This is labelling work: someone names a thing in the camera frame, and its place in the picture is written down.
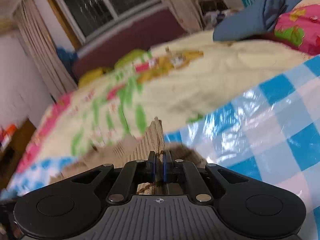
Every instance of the maroon headboard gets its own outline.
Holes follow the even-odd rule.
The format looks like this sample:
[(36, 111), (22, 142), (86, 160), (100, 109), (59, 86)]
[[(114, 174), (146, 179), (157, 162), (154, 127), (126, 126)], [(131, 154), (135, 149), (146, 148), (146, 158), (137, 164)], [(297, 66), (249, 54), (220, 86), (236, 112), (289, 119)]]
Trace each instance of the maroon headboard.
[(185, 33), (169, 9), (163, 9), (107, 39), (75, 62), (72, 71), (79, 79), (97, 67), (113, 67), (119, 58), (133, 49), (149, 50), (153, 45), (172, 41)]

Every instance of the blue blanket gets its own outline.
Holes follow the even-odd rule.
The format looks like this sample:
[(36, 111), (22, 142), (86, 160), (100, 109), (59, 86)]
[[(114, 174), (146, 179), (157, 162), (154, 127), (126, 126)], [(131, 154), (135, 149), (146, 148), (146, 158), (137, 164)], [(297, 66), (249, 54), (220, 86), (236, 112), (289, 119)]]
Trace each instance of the blue blanket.
[(239, 41), (273, 31), (280, 14), (291, 11), (301, 0), (256, 0), (215, 28), (214, 41)]

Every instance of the wooden window trim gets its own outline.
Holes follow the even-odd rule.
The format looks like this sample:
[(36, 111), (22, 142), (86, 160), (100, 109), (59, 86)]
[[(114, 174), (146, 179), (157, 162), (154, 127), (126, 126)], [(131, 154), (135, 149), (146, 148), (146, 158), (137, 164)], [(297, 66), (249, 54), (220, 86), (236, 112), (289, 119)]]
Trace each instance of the wooden window trim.
[(61, 27), (65, 31), (67, 37), (69, 38), (71, 44), (78, 50), (82, 47), (81, 42), (79, 41), (78, 37), (76, 36), (75, 32), (73, 31), (72, 27), (70, 26), (68, 20), (64, 16), (63, 12), (61, 11), (59, 5), (57, 4), (56, 0), (47, 0), (54, 15), (58, 19)]

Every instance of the crosshair symbol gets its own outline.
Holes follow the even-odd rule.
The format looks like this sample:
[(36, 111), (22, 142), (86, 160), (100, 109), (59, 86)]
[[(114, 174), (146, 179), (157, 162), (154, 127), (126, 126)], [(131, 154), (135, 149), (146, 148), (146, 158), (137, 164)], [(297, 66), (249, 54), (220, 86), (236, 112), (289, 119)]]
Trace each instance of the crosshair symbol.
[(164, 201), (164, 199), (163, 198), (157, 198), (157, 199), (155, 199), (155, 201), (157, 201), (158, 203), (162, 203)]

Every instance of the brown striped cloth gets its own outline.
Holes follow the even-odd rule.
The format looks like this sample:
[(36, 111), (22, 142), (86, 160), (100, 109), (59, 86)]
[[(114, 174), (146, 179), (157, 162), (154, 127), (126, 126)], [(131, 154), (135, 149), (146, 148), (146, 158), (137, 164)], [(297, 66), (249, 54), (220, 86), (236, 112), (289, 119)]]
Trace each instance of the brown striped cloth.
[[(132, 135), (127, 135), (123, 140), (113, 146), (95, 147), (79, 158), (73, 164), (67, 165), (55, 177), (51, 177), (50, 184), (71, 176), (80, 174), (104, 163), (112, 163), (115, 168), (123, 167), (127, 162), (133, 160), (147, 160), (150, 151), (154, 151), (157, 156), (157, 166), (163, 163), (164, 150), (170, 150), (173, 160), (182, 159), (193, 162), (197, 167), (204, 167), (206, 160), (197, 152), (178, 143), (164, 144), (161, 121), (155, 118), (146, 129), (140, 140)], [(142, 183), (138, 185), (137, 194), (143, 195), (167, 195), (179, 192), (179, 186), (168, 186), (161, 182), (162, 174), (156, 174), (156, 182)]]

